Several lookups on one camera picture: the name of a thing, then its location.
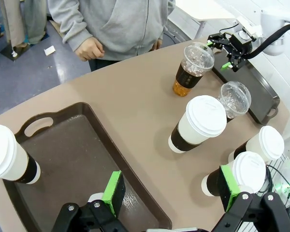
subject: white paper cup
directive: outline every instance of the white paper cup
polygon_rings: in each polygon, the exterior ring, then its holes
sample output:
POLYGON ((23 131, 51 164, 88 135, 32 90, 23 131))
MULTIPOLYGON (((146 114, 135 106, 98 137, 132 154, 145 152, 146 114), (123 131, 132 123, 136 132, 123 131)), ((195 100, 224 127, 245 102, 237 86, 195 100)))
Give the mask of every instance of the white paper cup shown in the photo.
MULTIPOLYGON (((241 191, 258 192, 265 179, 265 163, 260 155, 246 151, 238 155, 235 160, 227 164, 241 191)), ((207 196, 219 196, 218 190, 219 169, 203 178, 201 187, 207 196)))
POLYGON ((284 149, 285 143, 280 133, 271 126, 265 126, 258 134, 229 154, 228 161, 231 162, 244 151, 252 151, 259 154, 265 162, 268 162, 279 159, 284 149))
POLYGON ((10 129, 0 125, 0 178, 33 184, 40 175, 39 164, 19 145, 10 129))
POLYGON ((169 137, 172 151, 184 153, 208 138, 220 135, 227 125, 223 105, 214 97, 203 95, 190 100, 186 112, 169 137))

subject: sleeve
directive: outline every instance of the sleeve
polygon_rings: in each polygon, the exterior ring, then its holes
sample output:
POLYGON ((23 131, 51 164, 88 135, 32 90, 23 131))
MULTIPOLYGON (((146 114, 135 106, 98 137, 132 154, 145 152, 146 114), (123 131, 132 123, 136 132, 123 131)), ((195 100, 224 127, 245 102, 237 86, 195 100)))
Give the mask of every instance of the sleeve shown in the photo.
POLYGON ((67 42, 73 51, 92 36, 86 29, 87 23, 83 21, 78 6, 78 0, 48 0, 50 14, 60 24, 60 32, 64 34, 63 42, 67 42))
MULTIPOLYGON (((175 4, 176 4, 176 0, 169 0, 168 3, 168 16, 173 12, 174 8, 175 8, 175 4)), ((163 39, 163 33, 167 31, 166 26, 164 26, 163 28, 163 32, 161 33, 161 35, 159 36, 159 39, 162 40, 163 39)))

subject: table leg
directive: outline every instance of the table leg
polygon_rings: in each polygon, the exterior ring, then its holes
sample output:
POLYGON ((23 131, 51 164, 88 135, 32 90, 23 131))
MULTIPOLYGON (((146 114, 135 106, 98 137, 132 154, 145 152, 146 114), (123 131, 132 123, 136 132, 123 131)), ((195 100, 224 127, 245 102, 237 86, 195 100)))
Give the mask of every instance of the table leg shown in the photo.
POLYGON ((205 24, 206 24, 206 22, 207 21, 201 21, 200 23, 200 27, 199 27, 199 29, 198 29, 198 31, 197 31, 197 34, 195 35, 195 39, 198 39, 198 38, 200 38, 200 36, 201 36, 201 34, 202 34, 202 32, 203 32, 203 29, 204 29, 204 27, 205 27, 205 24))

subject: brown tabletop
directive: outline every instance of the brown tabletop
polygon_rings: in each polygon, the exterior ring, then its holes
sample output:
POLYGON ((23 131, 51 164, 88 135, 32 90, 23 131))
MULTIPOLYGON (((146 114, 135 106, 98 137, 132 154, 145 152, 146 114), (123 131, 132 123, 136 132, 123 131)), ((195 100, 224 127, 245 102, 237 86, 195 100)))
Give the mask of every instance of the brown tabletop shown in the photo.
MULTIPOLYGON (((61 110, 76 102, 90 104, 140 180, 170 217, 174 228, 211 230, 223 215, 218 197, 202 193, 202 178, 227 163, 227 156, 255 135, 247 114, 228 123, 217 138, 186 154, 173 153, 168 137, 198 95, 216 97, 222 82, 208 72, 186 97, 172 91, 183 56, 181 43, 89 73, 42 93, 0 115, 0 124, 17 132, 30 117, 61 110)), ((269 125, 282 132, 289 113, 281 102, 269 125)), ((0 180, 0 226, 4 232, 25 231, 0 180)))

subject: screw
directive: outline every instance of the screw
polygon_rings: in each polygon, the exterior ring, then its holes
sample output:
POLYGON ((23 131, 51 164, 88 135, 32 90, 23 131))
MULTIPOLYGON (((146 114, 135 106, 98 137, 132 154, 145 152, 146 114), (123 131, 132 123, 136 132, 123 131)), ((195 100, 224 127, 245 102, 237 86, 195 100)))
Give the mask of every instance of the screw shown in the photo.
POLYGON ((243 195, 242 195, 242 198, 243 198, 244 200, 247 200, 247 199, 248 199, 248 195, 247 195, 247 194, 243 194, 243 195))

